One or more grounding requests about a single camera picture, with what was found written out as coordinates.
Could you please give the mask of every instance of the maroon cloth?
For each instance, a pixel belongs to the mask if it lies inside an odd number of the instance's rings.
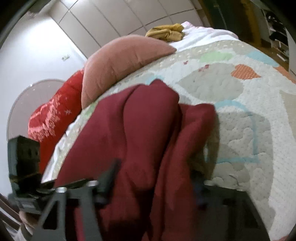
[[[178,104],[160,80],[101,100],[69,151],[56,180],[61,186],[97,179],[122,160],[111,203],[98,211],[103,240],[191,240],[195,201],[188,158],[213,129],[210,104]],[[79,209],[78,241],[84,240]]]

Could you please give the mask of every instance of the pillow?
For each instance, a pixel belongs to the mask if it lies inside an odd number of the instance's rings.
[[[124,77],[175,51],[161,40],[140,35],[124,36],[107,43],[85,64],[82,109]]]
[[[83,70],[73,74],[55,95],[39,106],[28,123],[28,137],[40,143],[39,170],[43,173],[55,145],[81,112]]]

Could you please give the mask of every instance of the folded yellow cloth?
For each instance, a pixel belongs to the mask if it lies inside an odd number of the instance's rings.
[[[182,33],[183,29],[184,27],[179,23],[172,25],[160,25],[150,29],[146,33],[146,37],[152,37],[166,42],[177,42],[182,40],[185,35]]]

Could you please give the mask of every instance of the patterned bedspread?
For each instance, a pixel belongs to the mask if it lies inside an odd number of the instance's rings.
[[[175,53],[117,83],[82,111],[54,177],[98,101],[155,78],[177,91],[180,103],[215,105],[219,122],[205,156],[216,165],[208,183],[248,191],[271,240],[289,234],[296,223],[296,82],[273,59],[240,41]]]

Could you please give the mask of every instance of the paneled wall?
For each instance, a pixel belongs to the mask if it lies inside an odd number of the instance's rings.
[[[117,37],[145,35],[157,25],[203,26],[195,8],[190,0],[57,0],[49,14],[89,57]]]

